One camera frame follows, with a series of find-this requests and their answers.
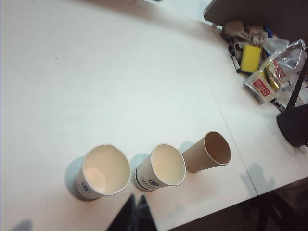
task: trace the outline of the red label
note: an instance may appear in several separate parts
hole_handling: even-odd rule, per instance
[[[254,82],[254,86],[260,90],[263,96],[267,96],[270,94],[270,90],[265,86],[265,84],[260,79]]]

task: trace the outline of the yellow sponge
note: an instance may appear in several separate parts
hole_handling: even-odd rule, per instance
[[[241,71],[255,72],[259,67],[261,48],[244,45],[242,52]]]

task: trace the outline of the paper cup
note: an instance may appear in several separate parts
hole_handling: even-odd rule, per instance
[[[181,153],[170,145],[161,144],[136,168],[135,181],[139,189],[153,191],[181,184],[185,173]]]
[[[114,195],[130,180],[130,166],[125,155],[111,145],[94,148],[84,158],[76,177],[76,188],[86,200]]]
[[[199,172],[211,167],[227,165],[231,159],[231,151],[222,135],[210,131],[183,152],[183,157],[187,171]]]

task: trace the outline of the floor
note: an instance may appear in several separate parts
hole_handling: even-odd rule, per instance
[[[308,178],[296,181],[274,191],[296,214],[308,214]],[[257,231],[259,209],[245,201],[206,217],[171,229],[170,231]],[[269,218],[265,231],[279,231]]]

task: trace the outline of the table surface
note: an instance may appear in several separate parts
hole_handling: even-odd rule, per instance
[[[292,154],[269,115],[272,130],[248,123],[277,112],[241,88],[219,34],[177,12],[142,1],[5,0],[1,61],[3,230],[105,230],[132,193],[146,195],[168,230],[256,196],[253,184],[265,192],[307,175],[306,149]],[[272,157],[257,158],[262,129]],[[229,165],[154,192],[131,183],[114,196],[76,198],[74,178],[93,147],[116,146],[133,169],[157,144],[183,152],[209,130],[229,142]],[[276,172],[286,163],[288,178]]]
[[[200,14],[209,2],[208,0],[170,0],[168,3],[162,1],[158,4],[170,11],[208,23]],[[258,104],[244,87],[245,78],[233,71],[234,67],[230,54],[225,48],[225,42],[218,39],[217,43],[221,43],[223,47],[219,58],[215,59],[219,60],[221,67],[216,69],[217,77],[212,75],[205,77],[257,194],[260,195],[308,177],[308,148],[305,146],[294,148],[285,140],[276,122],[279,111],[271,104]],[[207,59],[211,62],[210,56],[205,57],[207,47],[205,44],[203,46],[204,48],[192,48],[194,56],[197,60]],[[205,72],[209,71],[204,62],[202,68]]]

